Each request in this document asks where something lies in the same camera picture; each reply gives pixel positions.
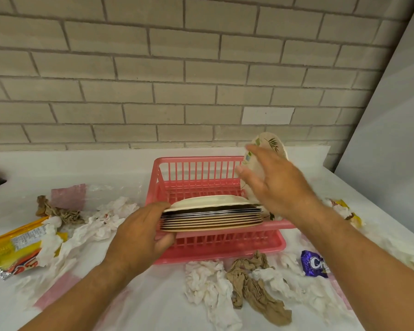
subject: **purple candy wrapper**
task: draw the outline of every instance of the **purple candy wrapper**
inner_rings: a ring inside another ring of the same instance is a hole
[[[317,253],[311,251],[302,251],[301,254],[302,267],[306,276],[322,276],[328,278],[327,271],[325,270],[325,261]]]

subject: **backsplash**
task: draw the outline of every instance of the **backsplash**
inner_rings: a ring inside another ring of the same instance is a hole
[[[0,151],[345,149],[414,0],[0,0]]]

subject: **hand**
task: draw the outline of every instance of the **hand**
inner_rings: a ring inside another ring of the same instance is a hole
[[[244,166],[237,167],[237,173],[271,213],[281,215],[296,224],[295,219],[301,217],[304,207],[316,201],[321,204],[302,172],[287,159],[256,145],[249,144],[246,148],[256,155],[262,165],[265,180],[262,181]]]
[[[129,215],[118,227],[101,264],[121,272],[126,285],[174,243],[175,234],[155,241],[156,225],[169,206],[167,202],[151,203]]]

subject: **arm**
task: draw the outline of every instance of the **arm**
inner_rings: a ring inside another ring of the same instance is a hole
[[[20,331],[90,331],[110,302],[173,244],[168,234],[155,242],[155,228],[168,203],[152,203],[127,217],[103,262]]]
[[[265,181],[238,173],[272,212],[293,222],[322,254],[367,331],[414,331],[414,271],[322,204],[302,173],[275,153],[248,145]]]

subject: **red dish rack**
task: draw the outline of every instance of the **red dish rack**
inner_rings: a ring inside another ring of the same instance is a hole
[[[207,195],[241,196],[240,179],[235,168],[243,157],[163,157],[155,160],[146,204],[168,201],[171,204]],[[247,228],[180,232],[175,244],[155,263],[247,256],[256,250],[281,251],[286,242],[279,229],[295,228],[287,220],[269,221]],[[157,238],[164,232],[158,230]]]

